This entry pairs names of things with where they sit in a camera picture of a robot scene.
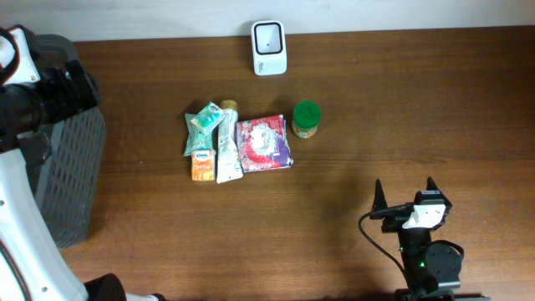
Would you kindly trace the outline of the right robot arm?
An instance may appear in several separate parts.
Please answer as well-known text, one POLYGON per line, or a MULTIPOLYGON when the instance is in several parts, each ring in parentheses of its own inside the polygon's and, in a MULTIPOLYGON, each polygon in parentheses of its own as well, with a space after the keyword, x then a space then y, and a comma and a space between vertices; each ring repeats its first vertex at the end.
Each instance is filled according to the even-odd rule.
POLYGON ((455 294, 461 286, 460 273, 464 249, 446 240, 433 240, 431 233, 446 221, 451 202, 432 178, 426 188, 415 194, 415 200, 390 207, 381 181, 374 184, 371 211, 363 218, 381 220, 383 233, 395 233, 399 239, 401 260, 386 252, 371 237, 367 240, 392 259, 400 269, 406 289, 395 291, 396 300, 486 300, 480 294, 455 294))

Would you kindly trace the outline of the red purple pad packet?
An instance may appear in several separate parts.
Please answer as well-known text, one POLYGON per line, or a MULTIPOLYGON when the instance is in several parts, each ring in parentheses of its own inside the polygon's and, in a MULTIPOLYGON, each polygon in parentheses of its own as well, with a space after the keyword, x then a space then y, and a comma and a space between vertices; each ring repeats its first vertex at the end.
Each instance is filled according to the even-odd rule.
POLYGON ((239 158, 245 173, 293 165, 283 115, 239 121, 236 129, 239 158))

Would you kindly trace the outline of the teal wet wipes packet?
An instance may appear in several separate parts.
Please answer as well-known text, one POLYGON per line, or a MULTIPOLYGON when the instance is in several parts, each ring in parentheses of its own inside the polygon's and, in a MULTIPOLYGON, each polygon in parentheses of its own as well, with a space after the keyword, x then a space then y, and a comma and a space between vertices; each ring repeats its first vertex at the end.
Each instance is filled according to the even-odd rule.
POLYGON ((191 120, 194 117, 196 117, 194 114, 185 114, 188 137, 186 140, 184 156, 191 156, 193 151, 213 150, 212 133, 204 134, 201 130, 198 130, 195 126, 193 126, 191 120))

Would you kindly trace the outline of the orange Kleenex tissue pack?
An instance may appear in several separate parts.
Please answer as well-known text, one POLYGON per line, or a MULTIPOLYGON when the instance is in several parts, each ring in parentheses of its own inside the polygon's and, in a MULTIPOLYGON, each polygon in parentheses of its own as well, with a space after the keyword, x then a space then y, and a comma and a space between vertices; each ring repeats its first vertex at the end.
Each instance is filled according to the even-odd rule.
POLYGON ((215 180, 215 151, 195 150, 191 153, 193 181, 215 180))

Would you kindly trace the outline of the white cream tube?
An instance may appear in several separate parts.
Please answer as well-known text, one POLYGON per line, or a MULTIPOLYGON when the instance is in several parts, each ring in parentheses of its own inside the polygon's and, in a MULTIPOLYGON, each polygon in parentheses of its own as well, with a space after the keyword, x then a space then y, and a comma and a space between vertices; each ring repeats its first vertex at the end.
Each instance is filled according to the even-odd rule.
POLYGON ((236 143, 238 105, 235 100, 221 102, 222 122, 217 132, 217 183, 237 180, 243 177, 242 165, 236 143))

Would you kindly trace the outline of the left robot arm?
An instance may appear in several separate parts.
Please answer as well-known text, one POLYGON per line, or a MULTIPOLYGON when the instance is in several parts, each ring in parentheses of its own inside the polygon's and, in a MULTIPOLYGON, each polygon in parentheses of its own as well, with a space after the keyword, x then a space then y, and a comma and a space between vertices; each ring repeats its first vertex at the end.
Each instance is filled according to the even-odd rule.
POLYGON ((89 234, 107 134, 101 100, 70 40, 2 30, 4 300, 135 300, 112 273, 80 281, 61 254, 89 234))

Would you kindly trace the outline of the green lid seasoning jar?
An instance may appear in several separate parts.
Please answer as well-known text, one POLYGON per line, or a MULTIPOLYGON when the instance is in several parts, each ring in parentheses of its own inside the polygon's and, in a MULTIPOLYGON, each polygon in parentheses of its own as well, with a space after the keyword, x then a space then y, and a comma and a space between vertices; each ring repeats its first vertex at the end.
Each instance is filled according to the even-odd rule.
POLYGON ((293 133, 303 139, 315 135, 321 120, 321 110, 312 101, 298 103, 293 110, 292 130, 293 133))

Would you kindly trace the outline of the grey plastic mesh basket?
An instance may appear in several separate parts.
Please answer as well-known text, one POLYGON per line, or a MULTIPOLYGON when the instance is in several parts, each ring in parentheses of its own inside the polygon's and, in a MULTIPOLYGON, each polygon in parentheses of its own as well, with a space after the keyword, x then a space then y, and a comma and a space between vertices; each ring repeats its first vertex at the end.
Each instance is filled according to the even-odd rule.
POLYGON ((38 161, 31 187, 59 249, 89 233, 107 134, 97 79, 82 65, 74 43, 56 34, 37 37, 40 98, 38 161))

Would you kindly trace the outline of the teal Kleenex tissue pack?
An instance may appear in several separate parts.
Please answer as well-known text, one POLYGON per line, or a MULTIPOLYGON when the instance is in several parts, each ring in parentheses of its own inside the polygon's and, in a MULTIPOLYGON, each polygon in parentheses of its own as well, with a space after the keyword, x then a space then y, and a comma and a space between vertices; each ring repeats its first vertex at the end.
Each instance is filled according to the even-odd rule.
POLYGON ((222 122, 223 113, 222 108, 210 102, 191 119, 191 126, 208 135, 222 122))

